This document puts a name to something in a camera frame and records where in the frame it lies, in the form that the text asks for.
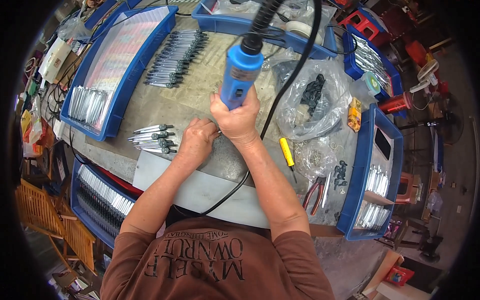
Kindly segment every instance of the woman's right hand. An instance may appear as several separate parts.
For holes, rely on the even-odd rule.
[[[255,85],[252,85],[243,104],[232,110],[220,100],[218,94],[210,95],[210,112],[222,133],[229,138],[236,147],[248,146],[258,136],[255,121],[260,110],[260,101],[257,98]]]

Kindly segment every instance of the red bag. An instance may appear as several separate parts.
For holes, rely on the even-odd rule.
[[[399,266],[393,266],[388,272],[387,276],[385,277],[384,281],[390,282],[396,286],[402,287],[405,285],[407,280],[412,278],[413,272],[412,270],[408,270],[406,268],[402,268]]]

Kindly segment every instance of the yellow package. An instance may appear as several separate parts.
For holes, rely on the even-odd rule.
[[[347,125],[355,131],[359,132],[361,124],[361,102],[355,97],[352,98],[348,109]]]
[[[22,118],[20,119],[20,127],[22,127],[22,136],[27,131],[28,126],[30,125],[30,121],[32,120],[32,114],[28,110],[25,110]]]

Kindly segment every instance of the small clear container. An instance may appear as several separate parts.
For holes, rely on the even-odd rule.
[[[360,79],[350,83],[349,89],[352,97],[365,101],[380,93],[380,82],[372,72],[365,72]]]

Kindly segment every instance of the brown t-shirt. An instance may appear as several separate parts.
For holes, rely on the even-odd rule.
[[[122,233],[101,299],[334,299],[307,233],[259,233],[210,217]]]

